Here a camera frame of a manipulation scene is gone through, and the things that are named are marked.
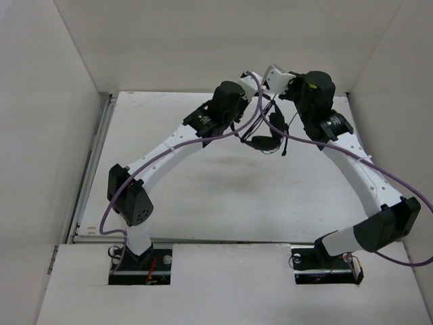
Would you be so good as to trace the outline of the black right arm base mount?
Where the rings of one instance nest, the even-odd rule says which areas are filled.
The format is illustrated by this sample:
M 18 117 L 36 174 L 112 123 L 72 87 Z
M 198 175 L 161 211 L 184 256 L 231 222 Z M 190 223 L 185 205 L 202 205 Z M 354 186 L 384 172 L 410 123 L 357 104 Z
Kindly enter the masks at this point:
M 319 261 L 313 246 L 292 246 L 288 265 L 294 271 L 297 285 L 354 284 L 364 279 L 363 266 L 352 253 L 343 253 Z

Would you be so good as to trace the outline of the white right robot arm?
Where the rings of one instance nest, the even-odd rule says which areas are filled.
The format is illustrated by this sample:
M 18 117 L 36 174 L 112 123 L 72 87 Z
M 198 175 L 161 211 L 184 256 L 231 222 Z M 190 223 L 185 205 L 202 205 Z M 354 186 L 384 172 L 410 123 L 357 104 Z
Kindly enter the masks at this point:
M 364 221 L 315 241 L 313 258 L 323 267 L 338 255 L 364 250 L 375 253 L 409 234 L 421 205 L 393 188 L 359 143 L 352 125 L 332 106 L 335 85 L 320 71 L 292 73 L 280 99 L 294 103 L 304 132 L 346 178 L 366 214 Z

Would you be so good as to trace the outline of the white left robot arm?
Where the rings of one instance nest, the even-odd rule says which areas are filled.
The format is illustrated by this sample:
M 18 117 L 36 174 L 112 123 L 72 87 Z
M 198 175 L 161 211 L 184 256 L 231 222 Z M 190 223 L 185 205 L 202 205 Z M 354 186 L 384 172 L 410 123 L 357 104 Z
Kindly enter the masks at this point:
M 171 169 L 239 122 L 257 86 L 250 77 L 223 81 L 211 100 L 183 119 L 177 129 L 142 159 L 114 165 L 108 176 L 107 197 L 126 226 L 128 260 L 136 268 L 151 262 L 149 217 L 154 210 L 150 192 Z

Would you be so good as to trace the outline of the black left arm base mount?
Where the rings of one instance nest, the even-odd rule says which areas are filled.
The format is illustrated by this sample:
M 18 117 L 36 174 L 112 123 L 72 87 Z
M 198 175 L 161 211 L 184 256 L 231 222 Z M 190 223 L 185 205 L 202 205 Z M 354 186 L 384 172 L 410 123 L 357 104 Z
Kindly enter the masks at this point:
M 166 286 L 170 285 L 173 263 L 173 246 L 155 244 L 149 259 L 139 265 L 128 254 L 120 259 L 122 247 L 112 245 L 108 249 L 111 258 L 108 284 L 112 286 Z

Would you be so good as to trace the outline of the black over-ear headphones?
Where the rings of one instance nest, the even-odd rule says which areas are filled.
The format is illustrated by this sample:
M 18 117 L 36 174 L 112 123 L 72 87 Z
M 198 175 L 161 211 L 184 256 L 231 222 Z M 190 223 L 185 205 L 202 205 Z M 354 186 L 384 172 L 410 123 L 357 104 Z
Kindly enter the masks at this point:
M 280 132 L 287 133 L 289 125 L 286 123 L 285 117 L 276 101 L 266 94 L 264 94 L 263 97 L 268 101 L 267 105 L 263 108 L 267 121 Z M 280 149 L 283 136 L 272 128 L 270 128 L 270 135 L 255 135 L 263 123 L 264 120 L 258 116 L 252 125 L 247 128 L 245 133 L 238 137 L 242 144 L 261 151 L 262 153 L 271 154 Z

